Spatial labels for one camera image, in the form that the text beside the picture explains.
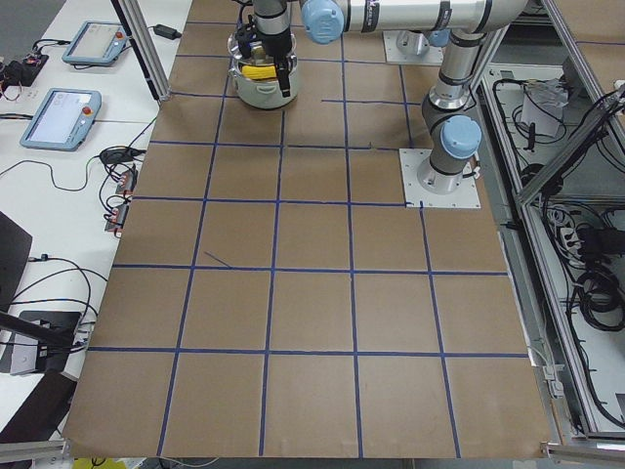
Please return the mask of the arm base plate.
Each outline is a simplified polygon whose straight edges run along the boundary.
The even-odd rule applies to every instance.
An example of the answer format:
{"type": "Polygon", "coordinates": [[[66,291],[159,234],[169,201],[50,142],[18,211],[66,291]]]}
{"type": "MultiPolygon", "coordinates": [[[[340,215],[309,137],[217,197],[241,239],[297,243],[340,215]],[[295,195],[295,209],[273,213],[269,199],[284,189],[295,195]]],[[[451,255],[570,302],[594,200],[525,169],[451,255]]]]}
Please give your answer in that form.
{"type": "Polygon", "coordinates": [[[440,66],[449,33],[448,29],[425,33],[410,30],[384,31],[386,61],[388,64],[440,66]]]}
{"type": "Polygon", "coordinates": [[[481,209],[470,160],[456,175],[442,175],[431,166],[430,149],[400,149],[399,160],[407,207],[481,209]]]}

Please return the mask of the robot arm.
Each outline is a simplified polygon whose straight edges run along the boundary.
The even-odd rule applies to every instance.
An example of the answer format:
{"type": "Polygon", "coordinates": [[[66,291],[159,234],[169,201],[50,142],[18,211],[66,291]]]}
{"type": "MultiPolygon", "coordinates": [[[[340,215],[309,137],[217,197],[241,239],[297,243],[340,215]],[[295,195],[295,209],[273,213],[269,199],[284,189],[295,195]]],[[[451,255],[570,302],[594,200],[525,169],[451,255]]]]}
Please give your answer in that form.
{"type": "MultiPolygon", "coordinates": [[[[229,38],[238,66],[258,65],[285,100],[295,95],[290,78],[296,66],[291,13],[286,1],[252,1],[229,38]]],[[[303,1],[301,21],[312,42],[327,45],[347,32],[396,33],[397,50],[411,58],[443,50],[436,84],[425,96],[422,114],[434,148],[417,170],[420,186],[448,195],[461,183],[482,133],[467,114],[486,36],[502,31],[523,11],[522,1],[303,1]]]]}

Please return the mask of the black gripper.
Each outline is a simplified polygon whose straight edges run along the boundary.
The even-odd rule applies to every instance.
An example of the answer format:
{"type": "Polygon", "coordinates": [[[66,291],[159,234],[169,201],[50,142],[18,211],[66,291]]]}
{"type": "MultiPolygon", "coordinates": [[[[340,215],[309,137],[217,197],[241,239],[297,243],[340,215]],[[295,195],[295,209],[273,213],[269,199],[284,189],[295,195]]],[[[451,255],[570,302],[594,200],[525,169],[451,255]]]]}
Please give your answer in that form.
{"type": "MultiPolygon", "coordinates": [[[[238,51],[243,60],[255,61],[256,27],[241,26],[236,32],[238,51]]],[[[290,63],[287,59],[293,49],[292,33],[282,31],[278,34],[261,33],[261,41],[266,53],[276,60],[276,77],[283,98],[291,96],[290,63]]]]}

